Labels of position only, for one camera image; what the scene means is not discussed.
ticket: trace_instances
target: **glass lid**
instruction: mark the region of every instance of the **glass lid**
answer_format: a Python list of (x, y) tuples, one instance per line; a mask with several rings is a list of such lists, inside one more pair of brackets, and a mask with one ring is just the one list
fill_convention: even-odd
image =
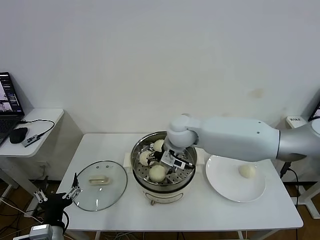
[(114, 161), (97, 161), (77, 176), (81, 192), (73, 202), (81, 209), (100, 211), (115, 204), (127, 187), (126, 170)]

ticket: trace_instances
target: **black mouse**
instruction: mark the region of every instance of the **black mouse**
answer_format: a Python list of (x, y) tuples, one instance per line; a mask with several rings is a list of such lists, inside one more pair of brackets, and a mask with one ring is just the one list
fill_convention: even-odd
[(21, 143), (23, 140), (25, 140), (27, 132), (28, 132), (27, 127), (20, 127), (12, 130), (9, 135), (10, 143), (12, 144)]

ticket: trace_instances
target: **laptop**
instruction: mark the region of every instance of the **laptop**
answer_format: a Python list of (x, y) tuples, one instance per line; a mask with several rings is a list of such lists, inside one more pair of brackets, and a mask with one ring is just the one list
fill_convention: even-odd
[(24, 116), (9, 73), (0, 72), (0, 145)]

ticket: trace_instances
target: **monitor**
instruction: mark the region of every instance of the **monitor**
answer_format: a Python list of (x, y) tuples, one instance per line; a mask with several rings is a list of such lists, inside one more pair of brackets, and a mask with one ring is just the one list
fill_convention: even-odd
[(24, 114), (8, 72), (0, 72), (0, 115)]

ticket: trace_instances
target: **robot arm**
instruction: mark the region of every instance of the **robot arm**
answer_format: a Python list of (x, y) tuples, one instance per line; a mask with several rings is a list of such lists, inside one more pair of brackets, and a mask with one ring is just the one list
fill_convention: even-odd
[(13, 240), (64, 240), (64, 233), (67, 227), (62, 221), (63, 212), (66, 207), (72, 204), (80, 192), (81, 189), (76, 173), (74, 174), (71, 190), (68, 193), (54, 193), (46, 197), (41, 189), (35, 191), (34, 195), (44, 210), (43, 222), (41, 225), (33, 226), (28, 235), (15, 237)]
[(213, 117), (200, 121), (183, 114), (170, 123), (164, 144), (176, 153), (193, 146), (248, 162), (276, 158), (292, 162), (320, 155), (320, 119), (278, 130), (255, 119)]

